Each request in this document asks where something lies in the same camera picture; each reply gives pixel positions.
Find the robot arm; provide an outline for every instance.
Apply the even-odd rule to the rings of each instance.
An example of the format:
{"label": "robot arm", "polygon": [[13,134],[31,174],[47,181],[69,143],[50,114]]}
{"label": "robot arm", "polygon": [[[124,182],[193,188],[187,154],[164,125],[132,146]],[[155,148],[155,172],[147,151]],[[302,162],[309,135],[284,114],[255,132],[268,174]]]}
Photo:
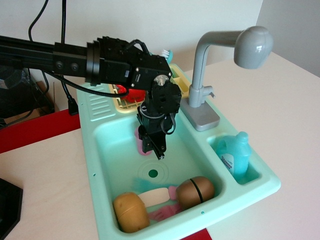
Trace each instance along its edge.
{"label": "robot arm", "polygon": [[172,73],[166,59],[151,55],[143,42],[102,37],[81,47],[0,36],[0,65],[84,77],[92,86],[105,83],[145,90],[145,101],[137,114],[142,150],[154,150],[158,159],[164,157],[166,135],[175,127],[181,91],[169,81]]}

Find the black connector plug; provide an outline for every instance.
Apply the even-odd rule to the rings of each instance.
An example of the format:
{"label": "black connector plug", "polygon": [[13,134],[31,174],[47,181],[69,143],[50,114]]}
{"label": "black connector plug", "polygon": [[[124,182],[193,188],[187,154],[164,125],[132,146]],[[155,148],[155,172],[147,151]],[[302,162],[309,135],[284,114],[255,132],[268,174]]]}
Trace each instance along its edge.
{"label": "black connector plug", "polygon": [[79,113],[78,104],[74,98],[68,99],[68,108],[69,108],[69,114],[71,116]]}

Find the table surface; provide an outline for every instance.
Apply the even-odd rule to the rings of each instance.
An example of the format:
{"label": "table surface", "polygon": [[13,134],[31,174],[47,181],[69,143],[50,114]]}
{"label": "table surface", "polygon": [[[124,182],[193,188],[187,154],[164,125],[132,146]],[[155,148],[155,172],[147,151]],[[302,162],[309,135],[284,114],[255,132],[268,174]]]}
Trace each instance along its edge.
{"label": "table surface", "polygon": [[[318,240],[320,78],[272,53],[257,70],[209,65],[204,85],[282,183],[208,227],[212,238]],[[0,178],[23,188],[21,220],[6,239],[98,239],[82,144],[76,129],[0,154]]]}

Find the sink drain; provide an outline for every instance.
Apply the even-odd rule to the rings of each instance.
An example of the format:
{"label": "sink drain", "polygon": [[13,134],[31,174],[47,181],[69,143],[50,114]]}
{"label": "sink drain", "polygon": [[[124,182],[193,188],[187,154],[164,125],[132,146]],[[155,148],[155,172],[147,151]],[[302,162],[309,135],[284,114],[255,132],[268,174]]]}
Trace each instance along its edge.
{"label": "sink drain", "polygon": [[152,183],[165,183],[169,177],[169,169],[162,161],[151,159],[141,164],[138,177]]}

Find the mint green sink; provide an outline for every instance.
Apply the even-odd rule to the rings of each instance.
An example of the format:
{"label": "mint green sink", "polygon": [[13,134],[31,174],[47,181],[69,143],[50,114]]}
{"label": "mint green sink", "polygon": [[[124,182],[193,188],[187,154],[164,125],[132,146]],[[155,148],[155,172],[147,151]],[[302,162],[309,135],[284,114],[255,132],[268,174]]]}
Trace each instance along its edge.
{"label": "mint green sink", "polygon": [[[110,91],[107,85],[87,88]],[[275,193],[280,180],[252,150],[246,176],[235,181],[215,153],[218,140],[238,132],[208,101],[220,116],[220,124],[212,129],[196,131],[184,113],[176,115],[176,130],[166,137],[165,158],[154,153],[138,153],[134,131],[139,126],[136,111],[117,111],[110,98],[77,92],[81,131],[88,177],[95,211],[97,230],[102,240],[181,239],[204,229],[253,203]],[[135,233],[120,230],[113,200],[125,192],[142,193],[146,180],[151,186],[179,185],[183,181],[205,176],[215,186],[215,197],[166,220]],[[168,201],[147,208],[154,211]]]}

